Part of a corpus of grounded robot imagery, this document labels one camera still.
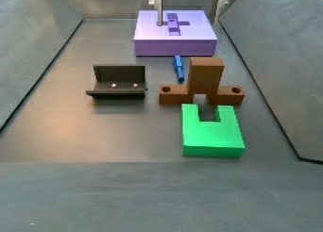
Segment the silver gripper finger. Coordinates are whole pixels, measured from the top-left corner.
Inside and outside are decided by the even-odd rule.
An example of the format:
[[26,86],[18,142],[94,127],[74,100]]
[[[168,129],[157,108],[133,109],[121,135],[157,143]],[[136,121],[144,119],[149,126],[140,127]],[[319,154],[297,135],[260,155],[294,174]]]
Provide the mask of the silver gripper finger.
[[216,0],[215,22],[219,22],[223,8],[228,3],[230,3],[230,0]]
[[159,12],[157,25],[163,26],[163,0],[149,0],[149,5],[153,6]]

